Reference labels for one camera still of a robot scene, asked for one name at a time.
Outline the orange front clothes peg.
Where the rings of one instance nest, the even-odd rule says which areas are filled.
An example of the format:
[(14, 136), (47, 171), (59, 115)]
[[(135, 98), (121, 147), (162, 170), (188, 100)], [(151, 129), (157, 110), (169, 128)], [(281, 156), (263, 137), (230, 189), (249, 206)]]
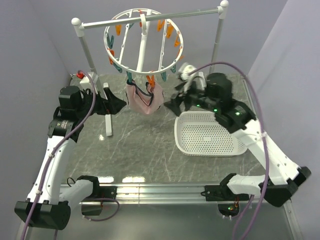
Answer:
[(154, 88), (156, 85), (155, 76), (154, 75), (147, 75), (146, 78), (147, 78), (147, 81), (148, 81), (150, 87)]

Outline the pink underwear navy trim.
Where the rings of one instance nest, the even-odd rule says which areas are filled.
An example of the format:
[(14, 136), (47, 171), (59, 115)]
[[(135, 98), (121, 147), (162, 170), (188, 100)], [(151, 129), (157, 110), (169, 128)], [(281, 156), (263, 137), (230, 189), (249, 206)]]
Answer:
[(128, 106), (133, 111), (144, 115), (153, 114), (164, 103), (163, 88), (158, 83), (151, 87), (149, 82), (146, 82), (145, 91), (143, 91), (134, 80), (127, 80), (125, 95)]

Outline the teal front clothes peg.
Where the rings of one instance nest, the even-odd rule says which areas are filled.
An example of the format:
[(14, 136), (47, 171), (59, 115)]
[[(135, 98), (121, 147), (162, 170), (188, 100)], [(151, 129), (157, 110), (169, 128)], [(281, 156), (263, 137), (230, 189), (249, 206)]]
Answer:
[(131, 85), (133, 82), (133, 76), (132, 73), (129, 71), (126, 71), (126, 75), (127, 75), (127, 84)]

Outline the white perforated plastic basket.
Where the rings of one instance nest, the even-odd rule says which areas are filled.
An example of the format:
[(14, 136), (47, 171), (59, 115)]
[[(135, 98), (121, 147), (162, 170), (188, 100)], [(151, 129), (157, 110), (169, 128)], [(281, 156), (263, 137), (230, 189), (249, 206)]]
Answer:
[(209, 111), (186, 111), (176, 117), (174, 139), (184, 155), (193, 157), (232, 157), (247, 151)]

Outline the white round clip hanger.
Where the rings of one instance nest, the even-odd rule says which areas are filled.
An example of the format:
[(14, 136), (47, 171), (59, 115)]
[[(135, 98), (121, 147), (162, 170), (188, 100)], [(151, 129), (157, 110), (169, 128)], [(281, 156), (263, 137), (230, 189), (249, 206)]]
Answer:
[[(138, 54), (138, 60), (137, 60), (137, 66), (136, 69), (129, 68), (128, 66), (125, 66), (123, 64), (123, 56), (124, 56), (124, 51), (126, 48), (126, 42), (129, 39), (128, 33), (130, 29), (128, 29), (127, 25), (134, 23), (134, 22), (128, 22), (129, 19), (133, 17), (133, 13), (139, 13), (139, 16), (137, 17), (138, 22), (139, 22), (139, 27), (141, 28), (141, 39), (140, 39), (140, 45), (139, 45), (139, 54)], [(107, 40), (106, 40), (106, 34), (108, 33), (110, 35), (110, 26), (106, 26), (104, 29), (104, 46), (108, 54), (109, 62), (111, 65), (113, 65), (113, 62), (115, 62), (117, 65), (119, 65), (122, 70), (131, 72), (132, 74), (136, 75), (144, 75), (144, 76), (149, 76), (151, 74), (161, 74), (162, 72), (167, 72), (172, 68), (174, 65), (177, 65), (177, 62), (183, 58), (183, 49), (184, 49), (184, 40), (183, 40), (183, 35), (178, 28), (178, 26), (168, 17), (165, 19), (160, 18), (159, 20), (165, 20), (165, 25), (161, 29), (162, 31), (162, 39), (161, 39), (161, 48), (160, 48), (160, 54), (159, 54), (159, 63), (158, 63), (158, 68), (156, 70), (150, 70), (150, 71), (143, 71), (143, 66), (145, 62), (145, 55), (146, 55), (146, 47), (147, 47), (147, 40), (148, 40), (148, 35), (149, 35), (149, 29), (150, 29), (150, 20), (148, 20), (148, 17), (158, 17), (160, 16), (160, 12), (155, 11), (153, 9), (149, 8), (132, 8), (128, 9), (126, 11), (123, 11), (116, 16), (112, 18), (112, 22), (117, 21), (117, 20), (122, 20), (121, 24), (116, 24), (116, 25), (124, 25), (125, 30), (124, 30), (124, 35), (123, 35), (123, 40), (122, 44), (120, 46), (120, 54), (118, 57), (115, 57), (115, 52), (112, 49), (109, 49), (107, 46)], [(168, 66), (163, 65), (163, 58), (165, 55), (165, 43), (166, 43), (166, 26), (167, 23), (171, 23), (174, 26), (174, 31), (173, 33), (176, 33), (180, 35), (180, 41), (181, 41), (181, 47), (178, 47), (178, 52), (177, 56), (175, 59), (172, 60), (172, 63), (169, 64)]]

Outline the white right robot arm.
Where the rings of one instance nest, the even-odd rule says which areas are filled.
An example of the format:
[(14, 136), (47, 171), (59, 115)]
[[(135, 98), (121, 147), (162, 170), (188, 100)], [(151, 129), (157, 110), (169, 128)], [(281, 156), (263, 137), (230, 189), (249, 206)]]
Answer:
[(261, 129), (262, 121), (244, 102), (233, 98), (233, 84), (223, 73), (211, 73), (198, 88), (197, 75), (180, 73), (181, 83), (175, 87), (165, 107), (176, 116), (195, 106), (214, 114), (217, 123), (245, 145), (266, 170), (259, 176), (230, 173), (219, 184), (218, 194), (231, 200), (237, 195), (262, 197), (274, 207), (287, 202), (310, 176), (306, 166), (298, 166)]

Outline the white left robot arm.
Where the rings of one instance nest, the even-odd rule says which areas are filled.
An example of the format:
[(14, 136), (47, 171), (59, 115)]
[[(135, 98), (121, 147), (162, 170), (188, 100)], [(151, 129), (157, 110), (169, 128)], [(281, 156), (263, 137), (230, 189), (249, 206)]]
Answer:
[(37, 179), (25, 201), (17, 201), (14, 212), (30, 227), (63, 230), (72, 210), (84, 199), (101, 196), (99, 179), (82, 175), (65, 193), (61, 182), (70, 155), (78, 142), (84, 121), (91, 115), (116, 115), (126, 106), (108, 87), (106, 98), (90, 89), (67, 86), (60, 90), (59, 106), (48, 127), (45, 156)]

